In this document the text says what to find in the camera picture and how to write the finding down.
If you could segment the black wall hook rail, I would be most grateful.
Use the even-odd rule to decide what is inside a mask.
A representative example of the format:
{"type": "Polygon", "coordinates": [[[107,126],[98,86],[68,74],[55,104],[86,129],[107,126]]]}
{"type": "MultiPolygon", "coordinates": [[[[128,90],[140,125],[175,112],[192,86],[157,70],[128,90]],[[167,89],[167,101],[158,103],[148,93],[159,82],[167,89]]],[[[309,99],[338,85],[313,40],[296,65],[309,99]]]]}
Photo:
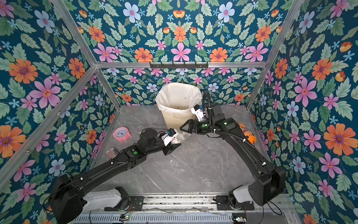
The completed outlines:
{"type": "Polygon", "coordinates": [[[208,63],[182,62],[182,63],[149,63],[152,69],[207,69],[208,63]]]}

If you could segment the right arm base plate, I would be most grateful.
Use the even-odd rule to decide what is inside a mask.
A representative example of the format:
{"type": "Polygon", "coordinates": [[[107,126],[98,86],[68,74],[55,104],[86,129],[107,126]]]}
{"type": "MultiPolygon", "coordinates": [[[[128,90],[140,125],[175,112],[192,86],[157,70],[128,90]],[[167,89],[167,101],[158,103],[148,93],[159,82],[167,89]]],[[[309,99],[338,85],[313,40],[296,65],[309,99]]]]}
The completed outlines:
{"type": "Polygon", "coordinates": [[[255,209],[252,201],[232,206],[228,195],[217,195],[213,198],[219,211],[253,211],[255,209]]]}

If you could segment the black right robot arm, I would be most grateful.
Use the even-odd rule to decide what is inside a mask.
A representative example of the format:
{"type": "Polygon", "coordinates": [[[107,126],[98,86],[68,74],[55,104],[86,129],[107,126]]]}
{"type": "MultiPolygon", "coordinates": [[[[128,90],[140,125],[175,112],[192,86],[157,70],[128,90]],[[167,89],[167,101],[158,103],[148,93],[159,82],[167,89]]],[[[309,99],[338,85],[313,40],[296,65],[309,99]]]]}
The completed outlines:
{"type": "Polygon", "coordinates": [[[226,141],[241,157],[249,168],[254,182],[239,186],[228,194],[228,203],[232,208],[240,208],[246,202],[255,202],[264,206],[276,196],[283,193],[286,171],[267,160],[240,128],[233,118],[226,118],[221,106],[217,103],[205,104],[198,111],[196,119],[189,119],[180,130],[186,133],[206,135],[213,133],[226,141]]]}

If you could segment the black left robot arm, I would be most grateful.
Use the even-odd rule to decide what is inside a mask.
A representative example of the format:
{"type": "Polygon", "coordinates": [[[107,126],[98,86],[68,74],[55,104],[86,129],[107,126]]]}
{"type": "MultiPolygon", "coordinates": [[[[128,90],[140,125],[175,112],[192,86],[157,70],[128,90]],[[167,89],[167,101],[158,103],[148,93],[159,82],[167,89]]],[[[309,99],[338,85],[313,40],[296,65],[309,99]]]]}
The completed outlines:
{"type": "Polygon", "coordinates": [[[97,192],[94,189],[143,163],[149,154],[170,154],[181,145],[177,136],[178,131],[173,128],[164,132],[147,128],[142,131],[136,144],[121,150],[107,162],[78,175],[60,176],[48,197],[57,223],[68,224],[84,212],[101,208],[125,210],[130,205],[130,197],[123,187],[97,192]]]}

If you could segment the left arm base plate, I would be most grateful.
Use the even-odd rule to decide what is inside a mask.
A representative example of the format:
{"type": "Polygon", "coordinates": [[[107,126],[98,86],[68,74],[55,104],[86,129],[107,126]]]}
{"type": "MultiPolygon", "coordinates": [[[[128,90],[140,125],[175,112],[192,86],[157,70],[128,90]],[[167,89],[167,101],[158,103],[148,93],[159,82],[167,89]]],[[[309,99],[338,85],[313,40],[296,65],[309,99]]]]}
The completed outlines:
{"type": "Polygon", "coordinates": [[[141,211],[144,205],[143,196],[129,196],[122,199],[115,207],[106,207],[104,211],[141,211]]]}

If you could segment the cream ribbed trash bin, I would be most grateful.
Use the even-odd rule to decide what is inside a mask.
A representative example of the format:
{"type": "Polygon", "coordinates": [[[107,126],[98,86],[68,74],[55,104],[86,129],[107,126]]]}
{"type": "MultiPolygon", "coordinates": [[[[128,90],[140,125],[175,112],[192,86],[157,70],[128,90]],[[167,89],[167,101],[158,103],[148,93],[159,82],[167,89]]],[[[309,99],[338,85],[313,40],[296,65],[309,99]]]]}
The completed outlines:
{"type": "Polygon", "coordinates": [[[180,127],[184,125],[188,120],[195,119],[196,116],[191,112],[190,109],[179,110],[179,109],[168,109],[162,111],[163,118],[165,120],[168,129],[176,129],[179,133],[180,127]]]}

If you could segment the orange plush toy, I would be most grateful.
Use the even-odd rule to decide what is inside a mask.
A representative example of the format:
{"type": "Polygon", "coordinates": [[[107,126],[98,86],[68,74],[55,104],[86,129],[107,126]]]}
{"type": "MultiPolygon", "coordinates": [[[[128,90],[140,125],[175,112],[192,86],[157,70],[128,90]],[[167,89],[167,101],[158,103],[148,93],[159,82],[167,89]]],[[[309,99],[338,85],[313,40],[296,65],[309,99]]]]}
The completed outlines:
{"type": "Polygon", "coordinates": [[[252,145],[255,145],[257,143],[257,137],[255,136],[255,134],[253,132],[247,130],[246,127],[242,123],[238,123],[238,125],[240,126],[241,130],[243,131],[244,135],[248,138],[250,143],[252,145]]]}

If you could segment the white plastic bin liner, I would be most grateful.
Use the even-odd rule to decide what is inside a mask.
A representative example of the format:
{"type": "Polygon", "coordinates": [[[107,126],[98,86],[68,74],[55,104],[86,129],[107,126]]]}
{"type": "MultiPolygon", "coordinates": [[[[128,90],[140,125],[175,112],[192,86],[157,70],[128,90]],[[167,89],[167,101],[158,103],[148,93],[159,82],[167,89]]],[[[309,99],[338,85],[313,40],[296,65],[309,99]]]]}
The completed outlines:
{"type": "Polygon", "coordinates": [[[196,86],[169,83],[163,86],[155,98],[158,109],[167,113],[190,113],[202,101],[202,93],[196,86]]]}

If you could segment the jar with white lid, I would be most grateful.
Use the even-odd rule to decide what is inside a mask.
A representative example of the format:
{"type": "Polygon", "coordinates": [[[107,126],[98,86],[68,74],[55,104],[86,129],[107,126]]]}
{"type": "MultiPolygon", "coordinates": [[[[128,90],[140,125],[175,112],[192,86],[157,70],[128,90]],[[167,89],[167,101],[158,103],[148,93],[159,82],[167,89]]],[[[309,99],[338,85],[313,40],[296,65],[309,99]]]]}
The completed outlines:
{"type": "Polygon", "coordinates": [[[177,129],[174,129],[175,134],[173,136],[173,139],[171,140],[172,144],[182,144],[187,138],[188,134],[183,131],[178,131],[177,129]]]}

